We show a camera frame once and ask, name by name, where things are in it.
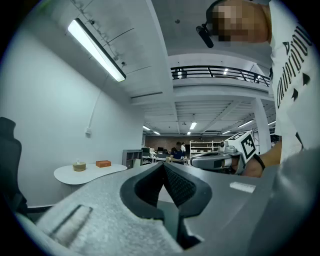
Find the metal railing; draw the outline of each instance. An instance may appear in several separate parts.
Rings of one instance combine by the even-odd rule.
[[[270,78],[267,76],[227,66],[176,66],[171,68],[171,73],[174,80],[187,78],[229,78],[262,84],[267,87],[270,85]]]

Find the desk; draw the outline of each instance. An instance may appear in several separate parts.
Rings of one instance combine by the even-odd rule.
[[[157,161],[166,161],[165,158],[159,158],[159,157],[152,157],[152,156],[143,156],[143,159],[152,159],[152,163],[155,163]]]
[[[97,167],[95,163],[88,163],[84,171],[74,171],[72,165],[67,165],[56,169],[54,177],[65,184],[79,185],[93,181],[104,175],[126,170],[127,167],[121,164],[112,164],[108,167]]]

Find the office chair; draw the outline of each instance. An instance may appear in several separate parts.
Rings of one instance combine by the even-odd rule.
[[[16,123],[0,117],[0,189],[14,212],[27,216],[27,200],[18,187],[18,167],[22,146],[14,138]]]

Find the white label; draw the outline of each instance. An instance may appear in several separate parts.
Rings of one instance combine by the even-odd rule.
[[[253,191],[255,191],[256,186],[250,185],[250,184],[239,183],[239,182],[232,182],[232,183],[230,183],[230,188],[233,188],[235,190],[241,190],[241,191],[248,192],[248,193],[252,193]]]

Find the gray foam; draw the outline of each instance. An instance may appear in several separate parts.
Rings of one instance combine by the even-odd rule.
[[[168,255],[182,252],[161,220],[141,219],[122,202],[125,180],[152,165],[113,173],[86,184],[52,207],[37,223],[47,235],[78,205],[92,207],[88,220],[69,249],[82,255]]]

